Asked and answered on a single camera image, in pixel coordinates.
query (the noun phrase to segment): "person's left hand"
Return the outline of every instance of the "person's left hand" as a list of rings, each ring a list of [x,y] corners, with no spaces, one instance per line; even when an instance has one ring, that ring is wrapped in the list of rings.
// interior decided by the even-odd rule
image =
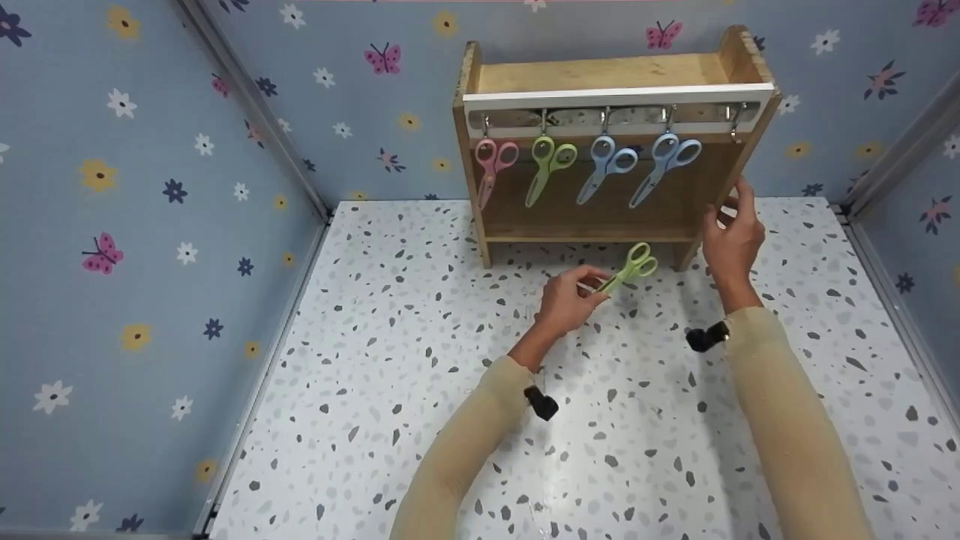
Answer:
[[[610,298],[602,292],[590,292],[578,285],[593,289],[599,287],[610,274],[583,265],[554,276],[543,286],[540,311],[534,316],[534,326],[555,334],[558,338],[586,323],[597,306]]]

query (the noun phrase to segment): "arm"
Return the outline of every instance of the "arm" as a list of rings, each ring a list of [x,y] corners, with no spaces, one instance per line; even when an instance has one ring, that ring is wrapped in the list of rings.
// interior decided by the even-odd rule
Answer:
[[[750,425],[783,536],[789,540],[873,540],[843,446],[777,317],[763,307],[750,268],[763,242],[753,191],[728,198],[736,218],[709,208],[704,257],[730,330],[727,361]],[[717,221],[726,229],[720,229]]]
[[[543,357],[568,331],[580,328],[607,296],[577,282],[608,277],[588,266],[547,282],[537,322],[508,356],[493,363],[430,445],[396,511],[391,540],[452,540],[457,510],[487,457],[523,416],[523,390]]]

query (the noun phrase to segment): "beige sleeve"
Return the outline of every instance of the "beige sleeve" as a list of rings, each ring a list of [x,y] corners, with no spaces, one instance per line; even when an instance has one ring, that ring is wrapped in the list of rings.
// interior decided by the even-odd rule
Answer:
[[[503,356],[484,373],[430,445],[396,510],[390,540],[452,540],[457,510],[487,457],[519,424],[534,383]]]
[[[788,540],[873,540],[847,456],[777,317],[727,317],[727,361]]]

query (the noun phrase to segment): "green scissors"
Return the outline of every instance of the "green scissors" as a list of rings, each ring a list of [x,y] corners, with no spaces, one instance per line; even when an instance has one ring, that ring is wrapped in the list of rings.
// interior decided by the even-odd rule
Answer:
[[[559,147],[553,142],[553,137],[542,135],[534,141],[534,147],[531,151],[534,161],[540,166],[537,176],[530,183],[530,190],[527,191],[527,208],[536,203],[546,187],[546,181],[550,178],[550,173],[560,169],[566,169],[577,160],[577,147],[572,144],[561,144]]]
[[[597,291],[610,295],[621,283],[632,279],[635,276],[645,278],[657,270],[657,259],[650,256],[650,244],[639,242],[627,252],[627,262],[623,265],[623,270],[600,285]]]

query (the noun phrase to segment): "wall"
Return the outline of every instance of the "wall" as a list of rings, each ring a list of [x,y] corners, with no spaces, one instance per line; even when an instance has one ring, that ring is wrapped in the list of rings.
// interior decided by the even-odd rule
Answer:
[[[170,4],[117,1],[0,0],[4,530],[191,529],[318,228]]]
[[[920,0],[204,4],[332,201],[467,197],[450,105],[468,39],[485,61],[707,52],[744,23],[784,96],[748,178],[832,201],[960,68],[960,14],[914,25]],[[672,48],[648,49],[671,20]],[[400,71],[376,75],[364,52],[388,42]]]
[[[960,396],[960,125],[863,226],[947,383]]]

